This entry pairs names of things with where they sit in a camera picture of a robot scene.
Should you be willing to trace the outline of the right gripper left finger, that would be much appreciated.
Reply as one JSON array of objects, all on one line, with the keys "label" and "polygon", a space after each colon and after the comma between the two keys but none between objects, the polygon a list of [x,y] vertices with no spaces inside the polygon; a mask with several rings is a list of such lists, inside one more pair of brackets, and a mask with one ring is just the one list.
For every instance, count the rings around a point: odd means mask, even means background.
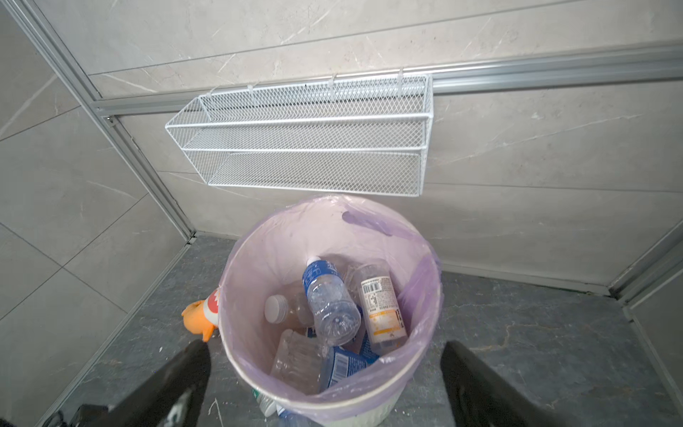
[{"label": "right gripper left finger", "polygon": [[195,340],[90,426],[196,426],[212,370],[208,344]]}]

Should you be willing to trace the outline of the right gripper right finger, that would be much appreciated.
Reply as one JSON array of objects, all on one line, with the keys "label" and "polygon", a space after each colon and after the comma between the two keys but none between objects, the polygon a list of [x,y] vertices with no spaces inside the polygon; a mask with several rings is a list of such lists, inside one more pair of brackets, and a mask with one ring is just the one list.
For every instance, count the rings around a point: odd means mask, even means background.
[{"label": "right gripper right finger", "polygon": [[458,426],[564,426],[500,377],[462,343],[449,341],[440,369]]}]

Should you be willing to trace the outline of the green label square clear bottle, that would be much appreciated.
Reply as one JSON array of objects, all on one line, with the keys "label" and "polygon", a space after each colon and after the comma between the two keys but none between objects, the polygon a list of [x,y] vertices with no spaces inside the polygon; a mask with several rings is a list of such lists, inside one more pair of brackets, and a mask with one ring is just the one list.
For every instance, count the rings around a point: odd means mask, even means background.
[{"label": "green label square clear bottle", "polygon": [[272,398],[252,389],[252,394],[259,406],[259,409],[266,418],[269,418],[277,413],[277,403]]}]

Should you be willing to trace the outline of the clear bottle orange white label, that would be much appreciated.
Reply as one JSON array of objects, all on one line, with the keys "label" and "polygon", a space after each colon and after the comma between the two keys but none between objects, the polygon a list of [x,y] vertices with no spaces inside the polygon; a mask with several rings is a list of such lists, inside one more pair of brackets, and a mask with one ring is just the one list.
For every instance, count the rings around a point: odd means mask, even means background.
[{"label": "clear bottle orange white label", "polygon": [[408,332],[398,304],[388,265],[383,261],[362,264],[351,276],[362,307],[368,343],[384,356],[402,347]]}]

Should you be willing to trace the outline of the long clear blue-tint bottle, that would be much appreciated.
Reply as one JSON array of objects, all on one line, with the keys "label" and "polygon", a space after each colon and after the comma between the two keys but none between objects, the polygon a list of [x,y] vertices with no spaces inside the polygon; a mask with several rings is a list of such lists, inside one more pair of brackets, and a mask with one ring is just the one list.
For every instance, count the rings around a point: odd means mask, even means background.
[{"label": "long clear blue-tint bottle", "polygon": [[314,423],[306,416],[302,416],[283,407],[277,409],[278,427],[311,427]]}]

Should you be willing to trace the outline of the Pocari Sweat bottle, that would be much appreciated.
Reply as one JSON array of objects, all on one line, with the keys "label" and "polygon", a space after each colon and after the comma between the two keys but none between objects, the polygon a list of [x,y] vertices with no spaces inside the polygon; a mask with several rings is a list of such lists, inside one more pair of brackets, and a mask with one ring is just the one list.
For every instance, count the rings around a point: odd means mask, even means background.
[{"label": "Pocari Sweat bottle", "polygon": [[319,257],[309,258],[302,285],[318,339],[328,347],[352,341],[362,317],[336,267]]}]

